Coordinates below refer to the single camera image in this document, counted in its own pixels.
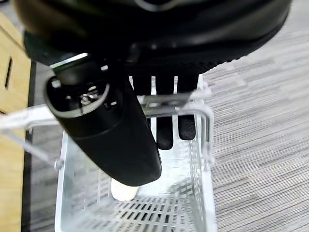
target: small white object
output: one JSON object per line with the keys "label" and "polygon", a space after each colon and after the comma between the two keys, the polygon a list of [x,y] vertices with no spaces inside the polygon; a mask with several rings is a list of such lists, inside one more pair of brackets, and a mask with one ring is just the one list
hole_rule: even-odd
{"label": "small white object", "polygon": [[136,196],[139,187],[131,187],[112,179],[111,192],[112,196],[121,202],[127,202],[133,200]]}

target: white wire basket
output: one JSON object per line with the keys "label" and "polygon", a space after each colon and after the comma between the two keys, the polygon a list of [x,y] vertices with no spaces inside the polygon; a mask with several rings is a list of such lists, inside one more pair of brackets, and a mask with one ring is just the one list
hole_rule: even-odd
{"label": "white wire basket", "polygon": [[64,134],[56,201],[56,232],[215,232],[210,171],[201,155],[200,123],[192,141],[178,137],[162,151],[162,175],[129,202],[111,195],[111,178]]}
{"label": "white wire basket", "polygon": [[[0,117],[0,132],[59,171],[56,232],[216,232],[209,168],[214,162],[213,112],[202,102],[210,94],[206,86],[202,92],[138,96],[147,117],[173,116],[174,146],[160,151],[161,177],[141,186],[130,202],[112,197],[111,178],[66,133],[61,157],[54,159],[12,132],[57,125],[46,105]],[[194,140],[179,138],[176,115],[195,115]],[[155,119],[151,125],[155,138]]]}

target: black plastic housing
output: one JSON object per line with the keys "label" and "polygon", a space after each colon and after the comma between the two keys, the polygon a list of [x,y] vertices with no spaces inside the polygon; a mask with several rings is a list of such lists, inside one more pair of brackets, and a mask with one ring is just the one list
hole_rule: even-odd
{"label": "black plastic housing", "polygon": [[159,151],[141,106],[127,80],[109,85],[104,99],[82,110],[59,109],[61,94],[53,79],[45,88],[45,100],[68,135],[109,176],[128,186],[141,186],[161,176]]}

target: gray carpet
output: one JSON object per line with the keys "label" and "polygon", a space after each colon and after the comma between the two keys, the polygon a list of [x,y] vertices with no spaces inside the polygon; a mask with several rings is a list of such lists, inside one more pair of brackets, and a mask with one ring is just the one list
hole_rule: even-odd
{"label": "gray carpet", "polygon": [[[14,22],[10,6],[0,7]],[[215,112],[212,170],[220,232],[309,231],[309,1],[295,0],[282,31],[248,57],[204,75]],[[35,103],[51,75],[39,65]],[[55,156],[61,129],[34,131]],[[35,158],[32,232],[54,231],[57,173]]]}

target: wooden cabinet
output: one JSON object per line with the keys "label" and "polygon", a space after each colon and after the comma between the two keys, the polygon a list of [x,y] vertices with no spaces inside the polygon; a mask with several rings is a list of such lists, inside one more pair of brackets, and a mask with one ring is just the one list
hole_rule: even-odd
{"label": "wooden cabinet", "polygon": [[[28,105],[30,59],[22,37],[0,14],[0,111],[3,114]],[[17,134],[25,137],[24,131]],[[0,134],[0,231],[21,229],[24,150]]]}

